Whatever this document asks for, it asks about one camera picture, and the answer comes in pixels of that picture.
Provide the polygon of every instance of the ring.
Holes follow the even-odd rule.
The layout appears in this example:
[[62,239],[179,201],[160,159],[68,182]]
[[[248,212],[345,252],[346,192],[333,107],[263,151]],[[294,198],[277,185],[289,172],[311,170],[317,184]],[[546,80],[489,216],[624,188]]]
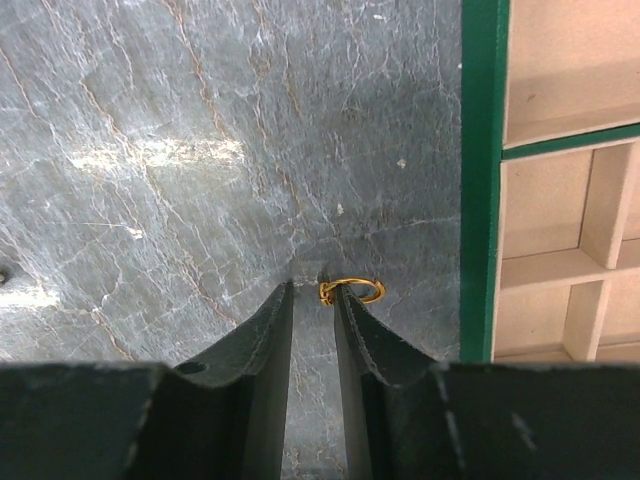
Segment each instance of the ring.
[[333,305],[333,294],[331,291],[336,288],[338,285],[348,285],[348,284],[359,284],[359,285],[368,285],[373,287],[376,291],[373,295],[369,297],[363,297],[360,299],[362,303],[372,303],[376,300],[381,299],[385,293],[387,293],[387,289],[384,287],[380,280],[367,280],[366,278],[358,278],[358,277],[348,277],[341,278],[340,280],[335,280],[333,282],[322,282],[320,283],[320,289],[318,292],[318,296],[320,297],[320,302],[323,305]]

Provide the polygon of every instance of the wooden compartment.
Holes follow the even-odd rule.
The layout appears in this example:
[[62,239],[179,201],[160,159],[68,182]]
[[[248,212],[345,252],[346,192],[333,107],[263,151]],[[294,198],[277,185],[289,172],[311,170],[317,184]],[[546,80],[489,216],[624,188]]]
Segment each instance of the wooden compartment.
[[640,121],[640,2],[511,0],[504,144]]
[[640,275],[612,280],[600,348],[640,342]]
[[495,361],[640,361],[639,175],[640,141],[503,164]]

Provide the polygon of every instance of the marble surface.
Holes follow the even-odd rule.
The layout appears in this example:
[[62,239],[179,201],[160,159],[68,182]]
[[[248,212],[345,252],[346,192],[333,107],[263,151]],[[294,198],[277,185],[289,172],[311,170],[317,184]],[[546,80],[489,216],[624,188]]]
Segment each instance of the marble surface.
[[460,0],[0,4],[0,360],[198,353],[298,286],[283,478],[344,478],[332,311],[458,354]]

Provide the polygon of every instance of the wooden divider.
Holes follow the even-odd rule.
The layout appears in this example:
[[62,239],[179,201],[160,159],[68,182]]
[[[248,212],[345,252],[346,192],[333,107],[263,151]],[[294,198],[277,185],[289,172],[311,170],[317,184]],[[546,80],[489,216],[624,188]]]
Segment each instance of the wooden divider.
[[640,361],[639,175],[638,140],[503,164],[495,361]]

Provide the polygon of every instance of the white speck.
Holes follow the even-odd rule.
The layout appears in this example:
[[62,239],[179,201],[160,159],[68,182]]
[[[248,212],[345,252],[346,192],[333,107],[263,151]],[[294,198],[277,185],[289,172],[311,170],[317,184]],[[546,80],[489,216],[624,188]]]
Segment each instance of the white speck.
[[125,228],[131,234],[131,236],[136,240],[140,240],[142,237],[144,237],[144,232],[142,230],[138,230],[137,228],[129,228],[129,227],[125,227]]
[[444,414],[447,419],[447,427],[449,429],[449,437],[451,438],[451,444],[454,452],[456,452],[456,458],[458,459],[458,468],[461,471],[465,470],[464,451],[462,449],[462,439],[460,438],[460,432],[456,425],[456,417],[451,410],[447,410]]
[[129,164],[150,167],[215,165],[235,171],[244,161],[242,144],[235,140],[177,139],[143,140],[133,143],[126,153],[116,148],[83,149],[68,157],[84,171],[122,173]]
[[301,277],[293,281],[294,287],[304,287],[306,285],[318,285],[318,279],[315,277]]
[[518,415],[515,412],[511,412],[511,423],[516,428],[516,430],[518,430],[518,433],[520,434],[520,438],[522,439],[524,444],[527,446],[527,448],[532,452],[535,452],[536,450],[538,450],[538,446],[533,441],[534,433],[529,428],[529,425],[527,425],[527,422],[524,421],[524,418],[522,418],[520,415]]

